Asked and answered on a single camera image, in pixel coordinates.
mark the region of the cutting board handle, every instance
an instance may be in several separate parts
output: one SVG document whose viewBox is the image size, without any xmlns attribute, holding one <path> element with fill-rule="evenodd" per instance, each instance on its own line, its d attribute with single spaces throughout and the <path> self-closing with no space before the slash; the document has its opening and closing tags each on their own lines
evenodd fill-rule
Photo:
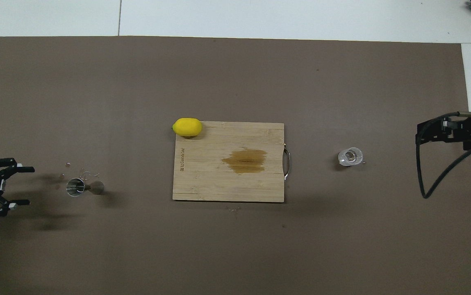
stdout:
<svg viewBox="0 0 471 295">
<path fill-rule="evenodd" d="M 286 177 L 288 177 L 288 173 L 290 172 L 290 152 L 286 149 L 286 143 L 284 144 L 284 153 L 286 153 L 286 159 L 288 160 L 288 169 L 284 173 L 284 181 L 286 181 Z"/>
</svg>

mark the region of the brown mat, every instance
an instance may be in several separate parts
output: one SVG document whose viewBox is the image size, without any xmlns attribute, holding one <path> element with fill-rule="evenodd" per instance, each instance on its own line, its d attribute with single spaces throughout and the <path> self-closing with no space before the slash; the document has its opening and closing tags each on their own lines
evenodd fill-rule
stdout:
<svg viewBox="0 0 471 295">
<path fill-rule="evenodd" d="M 471 294 L 471 160 L 423 200 L 414 159 L 466 108 L 456 44 L 0 37 L 0 157 L 36 169 L 0 294 Z M 284 123 L 285 203 L 172 200 L 180 117 Z M 428 187 L 462 147 L 422 151 Z M 81 169 L 107 194 L 69 197 Z"/>
</svg>

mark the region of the cutting board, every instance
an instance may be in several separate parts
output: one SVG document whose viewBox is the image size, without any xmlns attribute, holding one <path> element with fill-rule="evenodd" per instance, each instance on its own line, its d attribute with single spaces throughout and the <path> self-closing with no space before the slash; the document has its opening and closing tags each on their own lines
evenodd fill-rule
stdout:
<svg viewBox="0 0 471 295">
<path fill-rule="evenodd" d="M 175 137 L 174 200 L 284 202 L 283 123 L 202 124 Z"/>
</svg>

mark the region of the lemon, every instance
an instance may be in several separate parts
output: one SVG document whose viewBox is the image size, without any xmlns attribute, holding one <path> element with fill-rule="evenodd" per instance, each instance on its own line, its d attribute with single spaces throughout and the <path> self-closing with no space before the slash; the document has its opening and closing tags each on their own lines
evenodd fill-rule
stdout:
<svg viewBox="0 0 471 295">
<path fill-rule="evenodd" d="M 172 129 L 179 136 L 197 136 L 201 133 L 201 121 L 196 118 L 181 118 L 177 120 Z"/>
</svg>

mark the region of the metal jigger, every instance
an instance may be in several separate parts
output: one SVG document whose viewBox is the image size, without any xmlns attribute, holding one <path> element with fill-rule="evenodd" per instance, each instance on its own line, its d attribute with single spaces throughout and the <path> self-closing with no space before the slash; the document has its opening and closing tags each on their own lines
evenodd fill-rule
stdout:
<svg viewBox="0 0 471 295">
<path fill-rule="evenodd" d="M 71 179 L 66 185 L 66 191 L 72 197 L 78 197 L 85 191 L 89 191 L 94 195 L 100 195 L 104 191 L 104 184 L 101 181 L 84 184 L 82 179 Z"/>
</svg>

